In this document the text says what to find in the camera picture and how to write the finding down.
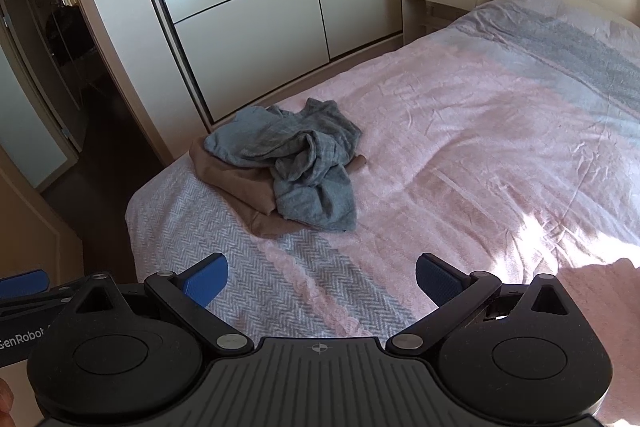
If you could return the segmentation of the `person's hand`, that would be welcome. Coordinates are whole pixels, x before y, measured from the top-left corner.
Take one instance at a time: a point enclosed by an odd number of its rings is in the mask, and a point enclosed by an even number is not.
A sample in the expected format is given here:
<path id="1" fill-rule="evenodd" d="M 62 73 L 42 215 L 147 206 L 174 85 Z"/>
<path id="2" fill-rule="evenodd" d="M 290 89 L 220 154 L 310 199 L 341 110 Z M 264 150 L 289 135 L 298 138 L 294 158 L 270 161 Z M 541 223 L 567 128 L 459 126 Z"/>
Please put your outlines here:
<path id="1" fill-rule="evenodd" d="M 0 427 L 14 427 L 11 416 L 14 395 L 9 385 L 0 379 Z"/>

